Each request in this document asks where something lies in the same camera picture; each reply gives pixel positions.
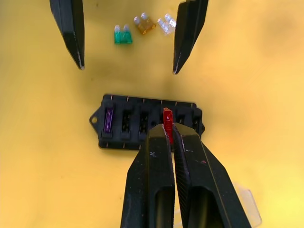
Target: black plastic housing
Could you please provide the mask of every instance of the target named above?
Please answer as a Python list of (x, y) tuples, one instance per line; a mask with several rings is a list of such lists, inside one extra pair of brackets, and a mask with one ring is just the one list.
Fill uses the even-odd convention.
[[(99, 147), (140, 149), (147, 132), (163, 123), (165, 107), (172, 110), (175, 123), (193, 128), (201, 137), (205, 127), (202, 123), (202, 111), (195, 103), (106, 94), (101, 106), (90, 117), (90, 123), (98, 134)], [(106, 132), (106, 112), (112, 109), (111, 130)]]

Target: yellow surface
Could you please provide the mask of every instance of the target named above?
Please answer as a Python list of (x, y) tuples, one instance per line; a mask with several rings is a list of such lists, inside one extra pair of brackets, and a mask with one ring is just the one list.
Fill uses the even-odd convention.
[[(89, 124), (103, 94), (193, 101), (203, 142), (252, 190), (263, 228), (304, 226), (304, 1), (210, 0), (191, 57), (173, 76), (173, 36), (133, 17), (178, 0), (84, 0), (77, 69), (48, 0), (0, 3), (0, 227), (117, 228), (136, 152), (100, 150)], [(133, 44), (114, 45), (131, 25)]]

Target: red fuse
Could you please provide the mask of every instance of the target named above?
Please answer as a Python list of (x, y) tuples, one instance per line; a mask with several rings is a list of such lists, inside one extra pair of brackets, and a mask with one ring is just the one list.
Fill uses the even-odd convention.
[(172, 135), (172, 128), (173, 128), (173, 114), (169, 108), (163, 109), (163, 126), (165, 128), (166, 133), (169, 136), (170, 144), (173, 144), (173, 135)]

